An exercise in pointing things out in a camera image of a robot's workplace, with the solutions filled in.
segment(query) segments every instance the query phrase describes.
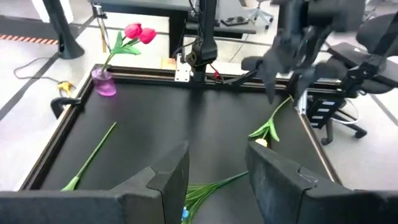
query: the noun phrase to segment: green leaf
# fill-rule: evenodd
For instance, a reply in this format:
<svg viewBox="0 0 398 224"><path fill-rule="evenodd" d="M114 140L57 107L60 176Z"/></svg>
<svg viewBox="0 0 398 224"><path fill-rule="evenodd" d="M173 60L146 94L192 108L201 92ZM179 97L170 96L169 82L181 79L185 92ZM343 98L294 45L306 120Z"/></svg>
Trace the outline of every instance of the green leaf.
<svg viewBox="0 0 398 224"><path fill-rule="evenodd" d="M123 47L125 47L125 46L132 46L132 45L134 45L134 44L136 44L136 43L138 43L138 42L139 42L139 39L138 39L138 38L134 38L134 39L130 40L129 42L125 43L125 44L123 45Z"/></svg>
<svg viewBox="0 0 398 224"><path fill-rule="evenodd" d="M114 54L132 54L132 55L140 55L141 52L135 49L133 46L125 46L117 49L113 49L112 53Z"/></svg>
<svg viewBox="0 0 398 224"><path fill-rule="evenodd" d="M279 142L279 138L275 130L274 119L270 119L269 131L271 132L272 138L274 138L275 141Z"/></svg>
<svg viewBox="0 0 398 224"><path fill-rule="evenodd" d="M261 134L264 134L264 132L266 131L266 128L268 128L269 127L269 121L267 121L267 123L265 123L263 126L261 126L259 129L257 129L255 132L253 132L253 133L251 133L250 135L249 135L249 137L250 138L253 138L253 137L257 137L257 136L259 136L259 135L261 135Z"/></svg>
<svg viewBox="0 0 398 224"><path fill-rule="evenodd" d="M113 50L118 49L118 48L121 48L121 47L122 47L122 44L123 44L122 32L119 31L119 32L118 32L118 37L116 38L116 43L115 43L115 45L114 45L114 49L113 49Z"/></svg>
<svg viewBox="0 0 398 224"><path fill-rule="evenodd" d="M66 185L61 191L66 191L66 190L74 190L77 186L77 183L79 182L80 178L79 177L74 177L72 180L69 182L68 185Z"/></svg>

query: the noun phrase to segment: office chair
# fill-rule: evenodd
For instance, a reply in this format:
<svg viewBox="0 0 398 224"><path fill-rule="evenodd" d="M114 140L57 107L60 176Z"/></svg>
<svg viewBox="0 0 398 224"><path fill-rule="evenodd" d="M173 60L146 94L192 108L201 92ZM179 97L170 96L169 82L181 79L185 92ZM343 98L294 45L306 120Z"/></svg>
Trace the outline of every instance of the office chair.
<svg viewBox="0 0 398 224"><path fill-rule="evenodd" d="M261 4L266 0L256 0L256 1L259 3L257 5L257 8L248 10L249 19L252 21L256 21L257 18L260 17L266 23L266 30L267 30L271 26L272 21L274 21L274 16L266 11L263 11L260 8Z"/></svg>
<svg viewBox="0 0 398 224"><path fill-rule="evenodd" d="M386 33L386 30L394 16L395 13L378 16L374 19L368 20L360 27L356 34L356 40L358 43L366 47L367 51L360 50L349 43L340 43L328 49L328 52L332 54L332 57L327 61L327 63L332 63L336 68L342 71L337 73L339 74L339 77L337 77L339 80L343 80L345 78L349 69L361 65L365 60L369 60L371 57L383 56L386 53L386 51L376 53L376 45L381 37ZM398 30L394 30L394 32L397 32L396 34L393 34L396 38L398 35ZM386 57L398 55L397 39L389 48L390 52L386 55ZM386 60L385 69L382 69L372 78L365 80L360 86L360 93L383 94L391 91L393 88L398 88L397 71L398 64L391 62L390 60ZM343 113L350 119L355 119L350 114L344 113L341 110L338 110L338 112ZM345 119L338 114L334 114L332 118L348 122L348 119ZM366 131L355 124L344 125L356 131L356 138L361 138L366 135ZM331 143L332 140L332 122L329 120L326 123L326 138L323 138L321 143L323 145L327 145Z"/></svg>

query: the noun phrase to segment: black office chair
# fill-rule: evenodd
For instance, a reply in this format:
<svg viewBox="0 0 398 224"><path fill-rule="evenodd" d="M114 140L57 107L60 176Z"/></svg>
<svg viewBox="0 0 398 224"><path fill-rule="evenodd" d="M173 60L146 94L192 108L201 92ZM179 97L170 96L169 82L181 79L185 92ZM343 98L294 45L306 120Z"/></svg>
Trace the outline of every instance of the black office chair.
<svg viewBox="0 0 398 224"><path fill-rule="evenodd" d="M360 27L356 34L356 40L358 43L366 47L368 50L367 52L365 50L358 49L349 43L340 43L328 49L328 52L332 54L332 58L330 58L327 63L332 63L334 67L338 68L338 70L346 70L346 72L336 73L338 74L337 78L339 80L344 79L349 69L360 66L365 60L368 60L370 57L372 57L372 54L376 55L376 45L386 33L386 30L388 29L389 24L393 20L394 16L395 13L375 17L374 19L368 20ZM396 29L393 30L393 35L396 37L398 35L398 29L396 27L393 29ZM385 53L386 51L378 52L378 55L384 55ZM386 56L390 57L396 55L398 55L398 41L393 42L391 45L391 52L389 52ZM360 86L360 91L362 94L383 94L391 91L393 88L398 87L398 64L391 62L390 60L386 60L385 66L386 67L384 70L381 70L377 75L363 82L363 84ZM343 113L350 119L355 119L350 114L344 113L341 110L338 110L338 112ZM333 117L338 120L348 121L348 119L345 119L339 114L334 114ZM355 124L345 124L345 126L356 131L356 138L361 138L366 135L366 131ZM323 145L327 145L333 140L331 121L327 122L326 124L326 133L327 137L322 139Z"/></svg>

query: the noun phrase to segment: black pole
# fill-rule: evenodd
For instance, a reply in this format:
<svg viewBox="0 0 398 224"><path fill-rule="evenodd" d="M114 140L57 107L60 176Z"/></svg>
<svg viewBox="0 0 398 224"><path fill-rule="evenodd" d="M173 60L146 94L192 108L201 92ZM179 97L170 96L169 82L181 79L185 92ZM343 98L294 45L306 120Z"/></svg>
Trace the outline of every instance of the black pole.
<svg viewBox="0 0 398 224"><path fill-rule="evenodd" d="M60 58L74 59L82 56L85 51L75 41L70 32L60 0L43 0L43 3L49 14L50 22L58 34L58 52Z"/></svg>

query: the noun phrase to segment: desk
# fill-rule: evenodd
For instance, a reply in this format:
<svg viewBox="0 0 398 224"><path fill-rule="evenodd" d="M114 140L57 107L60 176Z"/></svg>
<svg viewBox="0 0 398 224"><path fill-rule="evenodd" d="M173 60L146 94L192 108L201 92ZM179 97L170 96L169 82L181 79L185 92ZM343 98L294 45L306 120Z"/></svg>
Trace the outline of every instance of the desk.
<svg viewBox="0 0 398 224"><path fill-rule="evenodd" d="M188 22L188 11L191 10L188 0L97 0L105 12L165 16L169 18L169 57L178 49L182 34L196 35L198 24ZM233 16L247 17L238 0L220 0L219 19ZM241 26L227 27L220 24L215 27L215 36L241 38L243 33L255 34L256 29L249 23Z"/></svg>
<svg viewBox="0 0 398 224"><path fill-rule="evenodd" d="M246 170L247 135L285 96L269 105L261 88L174 82L173 70L111 67L118 93L105 98L87 75L78 88L83 104L68 107L23 189L59 190L76 174L104 133L118 122L81 179L79 189L109 190L171 150L190 142L190 183L215 182ZM279 154L338 182L305 116L292 104L274 118ZM264 223L247 177L220 189L195 223Z"/></svg>

